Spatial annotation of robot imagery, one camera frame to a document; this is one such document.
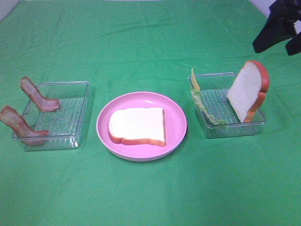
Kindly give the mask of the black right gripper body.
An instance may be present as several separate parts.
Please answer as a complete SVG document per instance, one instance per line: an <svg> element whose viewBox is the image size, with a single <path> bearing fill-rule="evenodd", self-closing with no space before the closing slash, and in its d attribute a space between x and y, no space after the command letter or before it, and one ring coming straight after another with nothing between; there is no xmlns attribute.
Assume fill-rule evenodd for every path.
<svg viewBox="0 0 301 226"><path fill-rule="evenodd" d="M288 22L301 20L301 0L276 0L270 7L269 17Z"/></svg>

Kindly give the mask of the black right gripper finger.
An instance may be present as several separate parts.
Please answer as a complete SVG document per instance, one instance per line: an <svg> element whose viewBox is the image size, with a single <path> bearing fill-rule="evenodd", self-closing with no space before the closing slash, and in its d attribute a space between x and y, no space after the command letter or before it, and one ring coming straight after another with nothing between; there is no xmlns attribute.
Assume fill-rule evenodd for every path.
<svg viewBox="0 0 301 226"><path fill-rule="evenodd" d="M294 18L285 12L270 13L266 24L253 41L255 53L294 37Z"/></svg>
<svg viewBox="0 0 301 226"><path fill-rule="evenodd" d="M292 38L285 45L285 48L289 56L299 54L301 52L301 33L297 34L296 37Z"/></svg>

